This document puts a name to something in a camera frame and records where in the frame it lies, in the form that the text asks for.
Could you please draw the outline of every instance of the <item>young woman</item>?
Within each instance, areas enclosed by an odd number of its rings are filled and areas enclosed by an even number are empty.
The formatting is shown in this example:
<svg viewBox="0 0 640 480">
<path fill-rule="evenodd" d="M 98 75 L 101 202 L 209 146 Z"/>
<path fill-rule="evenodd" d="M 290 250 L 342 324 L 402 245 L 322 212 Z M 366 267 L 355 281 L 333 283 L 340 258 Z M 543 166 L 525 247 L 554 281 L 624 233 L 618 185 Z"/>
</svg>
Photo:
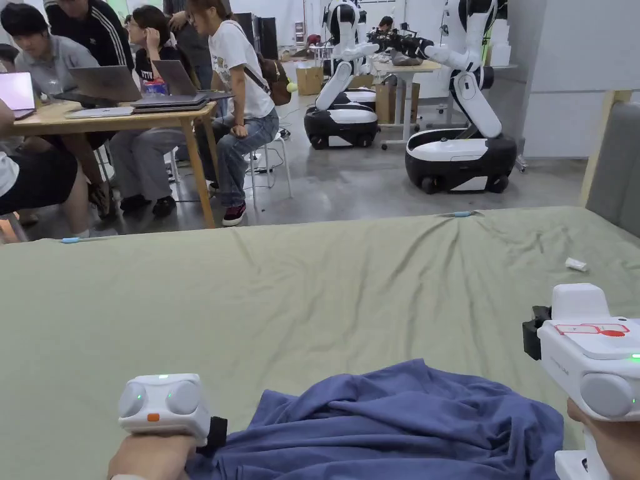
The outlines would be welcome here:
<svg viewBox="0 0 640 480">
<path fill-rule="evenodd" d="M 225 0 L 188 0 L 189 21 L 201 35 L 209 35 L 214 78 L 235 95 L 229 114 L 213 123 L 218 142 L 218 198 L 227 208 L 223 225 L 238 225 L 246 210 L 244 202 L 244 156 L 273 141 L 280 126 L 271 97 L 249 78 L 250 69 L 260 81 L 258 57 L 242 27 L 233 21 Z M 201 148 L 205 175 L 216 180 L 208 148 Z"/>
<path fill-rule="evenodd" d="M 181 60 L 189 72 L 186 57 L 168 44 L 170 39 L 168 20 L 158 8 L 145 5 L 131 15 L 127 28 L 129 40 L 140 46 L 136 53 L 136 73 L 140 81 L 160 79 L 153 60 Z M 162 218 L 175 208 L 164 155 L 185 143 L 179 128 L 129 130 L 116 134 L 111 140 L 113 168 L 116 170 L 123 196 L 120 208 L 131 213 L 155 202 L 154 215 Z"/>
</svg>

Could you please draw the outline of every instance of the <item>pink screen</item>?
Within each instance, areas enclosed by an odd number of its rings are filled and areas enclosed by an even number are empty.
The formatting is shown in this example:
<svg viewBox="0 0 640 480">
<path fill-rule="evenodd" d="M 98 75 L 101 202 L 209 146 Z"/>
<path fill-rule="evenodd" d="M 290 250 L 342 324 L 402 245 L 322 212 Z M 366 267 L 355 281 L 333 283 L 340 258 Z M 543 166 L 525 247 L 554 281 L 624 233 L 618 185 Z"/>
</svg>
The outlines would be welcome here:
<svg viewBox="0 0 640 480">
<path fill-rule="evenodd" d="M 35 108 L 31 75 L 0 74 L 0 99 L 11 110 L 29 110 Z"/>
</svg>

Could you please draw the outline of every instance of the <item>white table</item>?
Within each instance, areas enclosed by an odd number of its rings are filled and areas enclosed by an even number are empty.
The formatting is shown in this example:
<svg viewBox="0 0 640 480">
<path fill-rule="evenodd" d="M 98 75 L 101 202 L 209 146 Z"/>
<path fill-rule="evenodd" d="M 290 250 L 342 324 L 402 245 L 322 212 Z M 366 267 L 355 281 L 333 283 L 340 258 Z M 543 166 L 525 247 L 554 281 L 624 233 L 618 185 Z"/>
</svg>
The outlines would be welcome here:
<svg viewBox="0 0 640 480">
<path fill-rule="evenodd" d="M 413 102 L 413 78 L 416 74 L 428 74 L 440 70 L 442 66 L 434 61 L 425 60 L 422 65 L 415 67 L 396 67 L 393 63 L 373 62 L 374 68 L 386 75 L 395 75 L 398 78 L 396 92 L 396 123 L 395 127 L 403 127 L 402 140 L 387 140 L 382 143 L 382 149 L 386 150 L 389 145 L 405 145 L 411 138 L 411 106 Z M 402 117 L 402 97 L 403 90 L 406 92 L 404 100 L 404 118 Z"/>
</svg>

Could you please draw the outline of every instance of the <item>blue cloth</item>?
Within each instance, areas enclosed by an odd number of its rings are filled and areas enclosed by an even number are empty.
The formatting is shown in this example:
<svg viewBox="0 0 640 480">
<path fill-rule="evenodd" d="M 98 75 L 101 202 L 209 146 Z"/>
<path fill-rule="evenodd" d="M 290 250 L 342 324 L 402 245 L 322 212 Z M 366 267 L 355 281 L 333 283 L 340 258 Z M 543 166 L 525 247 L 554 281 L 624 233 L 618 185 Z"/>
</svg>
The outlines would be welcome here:
<svg viewBox="0 0 640 480">
<path fill-rule="evenodd" d="M 484 378 L 412 360 L 338 375 L 300 397 L 265 391 L 245 431 L 193 480 L 557 479 L 563 417 Z"/>
</svg>

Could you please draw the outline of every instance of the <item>white controller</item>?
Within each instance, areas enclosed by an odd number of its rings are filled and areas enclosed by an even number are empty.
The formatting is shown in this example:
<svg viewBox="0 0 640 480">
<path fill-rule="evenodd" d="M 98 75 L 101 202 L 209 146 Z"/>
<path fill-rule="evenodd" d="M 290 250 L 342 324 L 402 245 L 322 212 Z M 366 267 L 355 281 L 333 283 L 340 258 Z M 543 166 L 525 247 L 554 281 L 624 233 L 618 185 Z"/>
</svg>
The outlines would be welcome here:
<svg viewBox="0 0 640 480">
<path fill-rule="evenodd" d="M 640 326 L 613 317 L 604 292 L 591 284 L 558 285 L 551 318 L 538 329 L 547 373 L 590 417 L 640 421 Z M 586 452 L 556 452 L 556 473 L 561 480 L 611 480 L 586 428 L 584 435 Z"/>
<path fill-rule="evenodd" d="M 144 375 L 129 380 L 118 402 L 118 424 L 129 433 L 191 435 L 207 445 L 211 416 L 193 373 Z"/>
</svg>

